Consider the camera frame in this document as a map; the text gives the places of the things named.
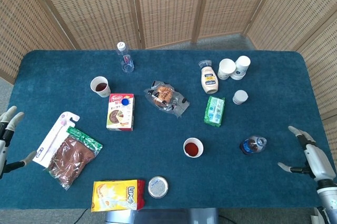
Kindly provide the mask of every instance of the white paper cup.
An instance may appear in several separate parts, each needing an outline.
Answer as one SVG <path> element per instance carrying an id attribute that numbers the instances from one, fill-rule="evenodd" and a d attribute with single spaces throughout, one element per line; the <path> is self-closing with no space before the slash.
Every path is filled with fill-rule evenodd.
<path id="1" fill-rule="evenodd" d="M 248 99 L 248 94 L 244 90 L 238 90 L 233 96 L 233 102 L 237 105 L 241 105 Z"/>
<path id="2" fill-rule="evenodd" d="M 191 156 L 185 150 L 186 145 L 189 144 L 189 143 L 193 143 L 193 144 L 195 144 L 198 147 L 198 153 L 195 156 Z M 185 155 L 187 155 L 188 157 L 196 158 L 196 157 L 201 156 L 202 152 L 204 151 L 204 146 L 203 146 L 202 142 L 199 139 L 192 137 L 192 138 L 187 139 L 184 142 L 183 149 L 184 149 Z"/>
<path id="3" fill-rule="evenodd" d="M 99 84 L 106 84 L 105 88 L 103 90 L 96 91 L 96 88 Z M 107 97 L 110 95 L 110 87 L 109 83 L 107 82 L 107 79 L 105 77 L 99 76 L 95 77 L 91 83 L 90 83 L 90 88 L 92 91 L 100 95 L 101 97 Z"/>
<path id="4" fill-rule="evenodd" d="M 246 71 L 251 64 L 251 60 L 247 56 L 240 56 L 236 61 L 236 69 L 233 73 L 234 77 L 240 78 L 243 77 L 246 74 Z"/>
<path id="5" fill-rule="evenodd" d="M 217 72 L 217 76 L 219 79 L 222 80 L 228 79 L 229 76 L 235 71 L 235 69 L 235 62 L 229 58 L 225 58 L 221 60 L 219 64 L 219 71 Z"/>
<path id="6" fill-rule="evenodd" d="M 235 79 L 235 80 L 240 80 L 240 79 L 242 79 L 242 78 L 244 77 L 244 75 L 239 77 L 239 76 L 237 76 L 235 73 L 232 73 L 232 74 L 231 74 L 231 78 L 232 78 L 232 79 Z"/>

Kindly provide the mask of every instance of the plastic water bottle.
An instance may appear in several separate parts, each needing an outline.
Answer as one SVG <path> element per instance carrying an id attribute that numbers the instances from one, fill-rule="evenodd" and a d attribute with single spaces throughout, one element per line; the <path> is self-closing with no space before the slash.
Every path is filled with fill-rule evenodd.
<path id="1" fill-rule="evenodd" d="M 128 50 L 128 47 L 124 42 L 119 42 L 117 44 L 117 54 L 121 58 L 121 65 L 123 72 L 125 73 L 133 72 L 133 69 L 135 68 L 133 65 L 133 60 Z"/>
<path id="2" fill-rule="evenodd" d="M 261 136 L 251 136 L 240 144 L 240 149 L 246 155 L 259 153 L 265 149 L 267 140 Z"/>

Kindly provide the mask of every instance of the plastic food bag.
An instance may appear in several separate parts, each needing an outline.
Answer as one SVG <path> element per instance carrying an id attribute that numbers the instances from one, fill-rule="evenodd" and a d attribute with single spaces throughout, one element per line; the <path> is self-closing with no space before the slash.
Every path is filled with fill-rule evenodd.
<path id="1" fill-rule="evenodd" d="M 47 170 L 68 190 L 85 165 L 94 159 L 102 145 L 76 128 L 69 127 L 69 136 L 53 156 Z"/>
<path id="2" fill-rule="evenodd" d="M 225 98 L 219 99 L 210 96 L 207 102 L 204 122 L 215 127 L 220 127 L 224 108 Z"/>
<path id="3" fill-rule="evenodd" d="M 142 209 L 144 187 L 144 180 L 94 182 L 91 212 Z"/>
<path id="4" fill-rule="evenodd" d="M 174 88 L 161 81 L 154 81 L 150 89 L 146 89 L 145 97 L 161 111 L 180 117 L 190 103 Z"/>

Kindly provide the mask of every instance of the bottle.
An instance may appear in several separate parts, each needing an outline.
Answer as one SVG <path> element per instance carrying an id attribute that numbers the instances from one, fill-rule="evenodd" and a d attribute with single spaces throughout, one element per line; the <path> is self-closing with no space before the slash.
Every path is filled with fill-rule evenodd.
<path id="1" fill-rule="evenodd" d="M 212 61 L 203 60 L 199 62 L 201 68 L 201 85 L 207 94 L 213 94 L 217 92 L 219 82 L 216 74 L 212 69 Z"/>
<path id="2" fill-rule="evenodd" d="M 261 136 L 251 136 L 240 144 L 240 149 L 246 155 L 259 153 L 265 149 L 267 140 Z"/>
<path id="3" fill-rule="evenodd" d="M 122 70 L 125 73 L 133 72 L 134 65 L 133 60 L 128 51 L 128 47 L 124 42 L 119 42 L 117 44 L 117 54 L 121 57 Z"/>

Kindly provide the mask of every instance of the black cable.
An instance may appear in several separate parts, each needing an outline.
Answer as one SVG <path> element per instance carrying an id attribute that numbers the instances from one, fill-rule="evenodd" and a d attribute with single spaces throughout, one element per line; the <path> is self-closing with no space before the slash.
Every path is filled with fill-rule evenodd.
<path id="1" fill-rule="evenodd" d="M 89 208 L 85 209 L 84 212 L 81 214 L 81 216 L 77 219 L 77 221 L 74 222 L 74 224 L 78 223 L 78 221 L 82 218 L 83 214 L 88 210 Z"/>
<path id="2" fill-rule="evenodd" d="M 225 217 L 225 216 L 223 216 L 223 215 L 219 215 L 219 217 L 224 218 L 224 219 L 230 221 L 230 222 L 233 223 L 233 224 L 237 224 L 234 220 L 231 220 L 230 218 L 227 218 L 227 217 Z"/>

